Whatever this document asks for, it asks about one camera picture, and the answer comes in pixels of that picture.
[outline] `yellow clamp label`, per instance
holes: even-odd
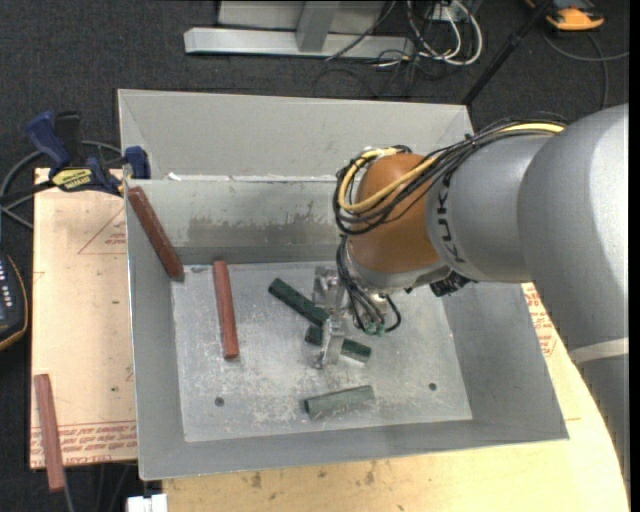
[[[59,187],[64,187],[67,190],[70,190],[90,183],[91,174],[91,169],[63,169],[56,174],[51,181]]]

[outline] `black pole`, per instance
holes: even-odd
[[[522,42],[525,36],[529,33],[529,31],[533,28],[533,26],[538,23],[540,19],[547,13],[547,10],[553,3],[553,0],[543,0],[542,3],[536,7],[533,16],[527,21],[517,32],[512,32],[509,36],[507,42],[502,46],[500,51],[497,53],[493,62],[489,65],[487,70],[482,74],[482,76],[478,79],[476,84],[471,88],[471,90],[467,93],[467,95],[462,100],[463,105],[470,106],[473,103],[473,100],[476,99],[476,96],[480,94],[482,88],[487,85],[487,82],[491,80],[491,77],[495,75],[496,71],[500,69],[500,66],[504,63],[505,60],[511,55],[511,52],[515,50],[518,45]]]

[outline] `red stick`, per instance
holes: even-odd
[[[169,237],[164,232],[162,224],[158,219],[156,212],[153,211],[153,207],[147,199],[144,190],[140,187],[133,187],[127,192],[127,198],[129,203],[136,212],[136,216],[142,224],[142,228],[149,237],[151,245],[158,253],[158,257],[162,262],[167,274],[170,277],[180,277],[184,274],[184,268],[180,262],[180,258],[173,248],[173,245],[169,241]]]
[[[58,437],[58,422],[56,409],[53,403],[51,382],[49,375],[36,375],[33,378],[38,403],[38,417],[42,430],[42,446],[44,448],[44,462],[47,466],[47,479],[51,492],[64,489],[64,468],[62,466],[62,451],[60,450],[60,438]]]
[[[216,289],[218,317],[220,318],[220,330],[222,332],[222,352],[225,359],[235,359],[240,355],[240,348],[238,347],[236,315],[233,311],[229,271],[224,261],[215,261],[213,263],[213,284]]]

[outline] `cardboard sheet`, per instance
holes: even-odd
[[[32,374],[53,387],[67,466],[137,457],[124,201],[35,196]],[[35,400],[31,468],[44,467]]]

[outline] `dark green block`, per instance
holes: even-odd
[[[316,345],[318,347],[322,346],[322,329],[320,327],[314,327],[313,325],[310,326],[309,329],[307,329],[304,339],[312,345]],[[340,354],[345,357],[355,359],[356,361],[366,363],[369,360],[369,357],[371,357],[371,348],[363,345],[362,343],[358,343],[357,341],[345,339],[342,344]]]
[[[312,324],[322,327],[329,313],[319,308],[301,293],[291,288],[282,279],[276,278],[269,285],[269,293],[280,299],[287,306],[304,316]]]
[[[349,407],[375,400],[375,398],[371,386],[360,386],[307,398],[303,400],[303,405],[311,419],[316,419],[340,410],[346,411]]]

